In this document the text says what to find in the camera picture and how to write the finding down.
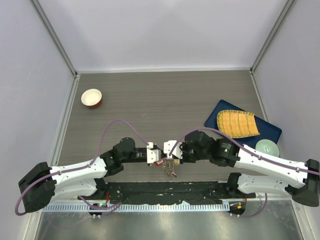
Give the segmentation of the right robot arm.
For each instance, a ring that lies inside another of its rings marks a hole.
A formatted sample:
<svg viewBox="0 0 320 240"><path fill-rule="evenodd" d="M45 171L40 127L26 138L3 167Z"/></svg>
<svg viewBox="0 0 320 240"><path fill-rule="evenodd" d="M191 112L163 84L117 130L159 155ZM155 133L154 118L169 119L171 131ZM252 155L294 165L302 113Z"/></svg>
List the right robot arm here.
<svg viewBox="0 0 320 240"><path fill-rule="evenodd" d="M320 163L283 159L262 153L241 144L227 134L213 129L221 138L208 136L205 127L191 130L181 137L173 149L182 154L184 163L208 160L219 167L251 170L261 174L261 180L249 180L243 174L232 175L226 193L233 198L254 192L285 194L308 207L320 205Z"/></svg>

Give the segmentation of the red key tag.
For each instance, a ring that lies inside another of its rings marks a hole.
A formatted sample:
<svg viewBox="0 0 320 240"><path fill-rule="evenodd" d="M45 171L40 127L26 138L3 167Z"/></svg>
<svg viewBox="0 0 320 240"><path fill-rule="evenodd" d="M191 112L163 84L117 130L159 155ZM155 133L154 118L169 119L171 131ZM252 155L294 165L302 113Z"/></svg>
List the red key tag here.
<svg viewBox="0 0 320 240"><path fill-rule="evenodd" d="M161 162L156 162L156 163L155 163L156 166L161 166L162 164L164 164L163 161L161 161Z"/></svg>

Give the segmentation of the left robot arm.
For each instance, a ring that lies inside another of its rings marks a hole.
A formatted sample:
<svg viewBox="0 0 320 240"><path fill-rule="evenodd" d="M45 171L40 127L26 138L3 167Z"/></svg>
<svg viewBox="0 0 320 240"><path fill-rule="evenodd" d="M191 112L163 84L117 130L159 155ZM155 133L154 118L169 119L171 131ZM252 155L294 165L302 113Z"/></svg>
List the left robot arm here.
<svg viewBox="0 0 320 240"><path fill-rule="evenodd" d="M65 166L40 162L18 182L21 196L17 204L23 204L27 214L64 198L93 196L100 200L106 195L107 188L98 181L123 171L125 163L147 162L154 146L148 142L146 147L136 147L132 138L125 137L111 150L92 160Z"/></svg>

